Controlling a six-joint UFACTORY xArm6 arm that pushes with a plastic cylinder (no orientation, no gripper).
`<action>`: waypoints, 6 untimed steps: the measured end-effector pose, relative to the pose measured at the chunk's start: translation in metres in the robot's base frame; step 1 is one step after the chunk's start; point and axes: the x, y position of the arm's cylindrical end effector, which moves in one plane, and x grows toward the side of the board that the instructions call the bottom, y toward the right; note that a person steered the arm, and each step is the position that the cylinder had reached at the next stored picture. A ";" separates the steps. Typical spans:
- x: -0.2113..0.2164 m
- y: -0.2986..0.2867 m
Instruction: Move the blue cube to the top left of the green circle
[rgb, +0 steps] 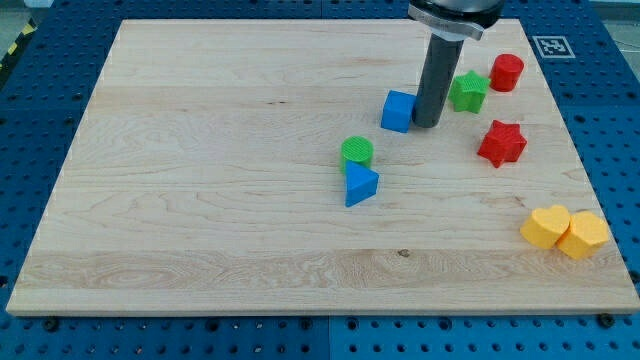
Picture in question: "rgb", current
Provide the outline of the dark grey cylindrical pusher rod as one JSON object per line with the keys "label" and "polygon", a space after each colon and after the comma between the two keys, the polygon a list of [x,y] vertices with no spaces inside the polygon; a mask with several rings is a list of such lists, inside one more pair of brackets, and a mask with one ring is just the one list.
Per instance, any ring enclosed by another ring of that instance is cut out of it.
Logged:
{"label": "dark grey cylindrical pusher rod", "polygon": [[433,128],[440,120],[464,41],[432,35],[413,108],[413,123]]}

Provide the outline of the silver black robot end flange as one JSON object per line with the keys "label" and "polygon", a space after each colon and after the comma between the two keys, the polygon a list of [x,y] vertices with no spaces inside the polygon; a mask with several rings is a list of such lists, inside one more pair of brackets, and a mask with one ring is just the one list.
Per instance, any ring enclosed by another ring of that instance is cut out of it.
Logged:
{"label": "silver black robot end flange", "polygon": [[504,5],[505,0],[410,0],[408,16],[447,41],[480,40]]}

